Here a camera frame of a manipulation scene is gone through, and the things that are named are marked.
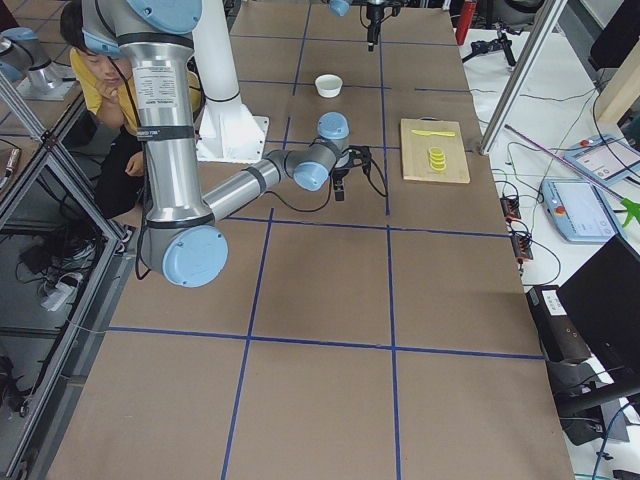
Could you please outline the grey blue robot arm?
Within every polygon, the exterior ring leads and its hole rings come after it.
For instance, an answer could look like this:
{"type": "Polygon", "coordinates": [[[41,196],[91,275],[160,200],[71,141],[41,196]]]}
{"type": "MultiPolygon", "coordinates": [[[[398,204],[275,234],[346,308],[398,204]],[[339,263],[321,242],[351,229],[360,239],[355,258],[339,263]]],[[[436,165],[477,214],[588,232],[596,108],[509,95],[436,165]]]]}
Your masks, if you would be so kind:
{"type": "Polygon", "coordinates": [[[395,17],[404,6],[403,1],[384,0],[330,0],[330,11],[344,17],[352,7],[358,7],[361,25],[366,30],[366,43],[369,52],[373,52],[379,44],[381,26],[389,17],[395,17]]]}
{"type": "Polygon", "coordinates": [[[219,1],[86,1],[88,48],[127,59],[137,97],[151,205],[139,254],[183,287],[223,269],[217,223],[285,179],[316,191],[351,153],[346,117],[320,117],[299,151],[265,152],[268,121],[243,104],[219,1]]]}

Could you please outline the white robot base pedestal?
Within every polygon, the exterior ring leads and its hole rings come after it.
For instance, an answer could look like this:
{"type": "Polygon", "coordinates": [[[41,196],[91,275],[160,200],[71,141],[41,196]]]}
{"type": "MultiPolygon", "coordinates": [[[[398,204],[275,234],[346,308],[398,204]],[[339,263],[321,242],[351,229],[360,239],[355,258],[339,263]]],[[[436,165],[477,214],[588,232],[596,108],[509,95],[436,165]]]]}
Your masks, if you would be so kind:
{"type": "Polygon", "coordinates": [[[255,163],[262,158],[269,119],[244,104],[221,1],[204,1],[193,31],[195,61],[205,100],[197,157],[206,162],[255,163]]]}

